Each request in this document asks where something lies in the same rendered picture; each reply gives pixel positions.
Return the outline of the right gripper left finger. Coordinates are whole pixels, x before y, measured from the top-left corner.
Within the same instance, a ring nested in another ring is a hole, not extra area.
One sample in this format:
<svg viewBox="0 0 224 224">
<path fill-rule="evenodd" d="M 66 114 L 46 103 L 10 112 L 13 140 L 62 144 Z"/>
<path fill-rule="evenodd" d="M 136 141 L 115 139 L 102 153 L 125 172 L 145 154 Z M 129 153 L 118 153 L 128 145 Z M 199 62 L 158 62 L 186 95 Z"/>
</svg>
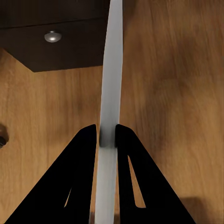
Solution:
<svg viewBox="0 0 224 224">
<path fill-rule="evenodd" d="M 81 129 L 4 224 L 89 224 L 96 144 Z"/>
</svg>

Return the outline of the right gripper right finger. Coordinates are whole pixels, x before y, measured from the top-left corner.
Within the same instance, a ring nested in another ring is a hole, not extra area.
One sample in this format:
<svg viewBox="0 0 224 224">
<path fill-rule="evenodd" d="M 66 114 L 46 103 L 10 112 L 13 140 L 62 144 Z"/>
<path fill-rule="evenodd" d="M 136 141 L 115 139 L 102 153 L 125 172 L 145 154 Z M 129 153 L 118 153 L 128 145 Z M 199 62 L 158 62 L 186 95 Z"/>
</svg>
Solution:
<svg viewBox="0 0 224 224">
<path fill-rule="evenodd" d="M 196 224 L 134 131 L 117 125 L 120 224 Z M 135 205 L 130 157 L 146 208 Z"/>
</svg>

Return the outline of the pen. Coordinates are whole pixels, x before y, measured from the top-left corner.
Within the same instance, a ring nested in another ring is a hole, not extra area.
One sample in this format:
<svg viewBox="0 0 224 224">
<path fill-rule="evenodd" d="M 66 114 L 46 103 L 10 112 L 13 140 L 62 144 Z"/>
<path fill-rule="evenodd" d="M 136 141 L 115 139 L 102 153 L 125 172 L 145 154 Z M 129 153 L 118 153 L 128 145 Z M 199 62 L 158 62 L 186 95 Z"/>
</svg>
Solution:
<svg viewBox="0 0 224 224">
<path fill-rule="evenodd" d="M 111 0 L 103 61 L 98 171 L 94 224 L 113 224 L 117 125 L 119 124 L 123 64 L 122 0 Z"/>
</svg>

